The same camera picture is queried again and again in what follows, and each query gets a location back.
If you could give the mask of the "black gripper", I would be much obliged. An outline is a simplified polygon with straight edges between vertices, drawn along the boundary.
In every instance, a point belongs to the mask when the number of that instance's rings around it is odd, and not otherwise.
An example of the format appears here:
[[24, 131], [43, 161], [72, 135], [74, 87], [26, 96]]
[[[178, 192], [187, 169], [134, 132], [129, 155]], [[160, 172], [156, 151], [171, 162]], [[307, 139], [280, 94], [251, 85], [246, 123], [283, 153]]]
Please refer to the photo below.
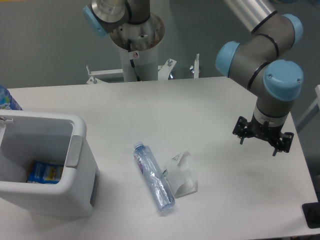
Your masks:
[[280, 125], [272, 126], [269, 121], [261, 121], [260, 123], [255, 115], [252, 115], [251, 122], [246, 118], [240, 116], [232, 131], [240, 139], [242, 145], [246, 138], [258, 138], [268, 142], [274, 147], [272, 156], [275, 157], [278, 152], [288, 153], [294, 138], [293, 132], [284, 132], [281, 130], [284, 126], [282, 122]]

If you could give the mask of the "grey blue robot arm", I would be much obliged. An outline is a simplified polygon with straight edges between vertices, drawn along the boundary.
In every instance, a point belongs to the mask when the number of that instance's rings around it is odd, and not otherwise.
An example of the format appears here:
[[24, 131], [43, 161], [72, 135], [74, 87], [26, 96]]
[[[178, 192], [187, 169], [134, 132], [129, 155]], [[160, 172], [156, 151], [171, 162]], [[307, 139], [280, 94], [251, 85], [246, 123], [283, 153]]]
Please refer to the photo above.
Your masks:
[[[228, 7], [252, 34], [249, 42], [227, 42], [215, 59], [216, 68], [257, 97], [251, 120], [239, 117], [233, 134], [241, 141], [257, 138], [275, 153], [289, 152], [294, 134], [282, 132], [304, 81], [302, 69], [280, 56], [303, 35], [301, 21], [279, 14], [267, 0], [228, 0]], [[118, 47], [126, 82], [158, 81], [158, 45], [163, 21], [148, 0], [93, 0], [83, 14], [98, 36], [108, 35]]]

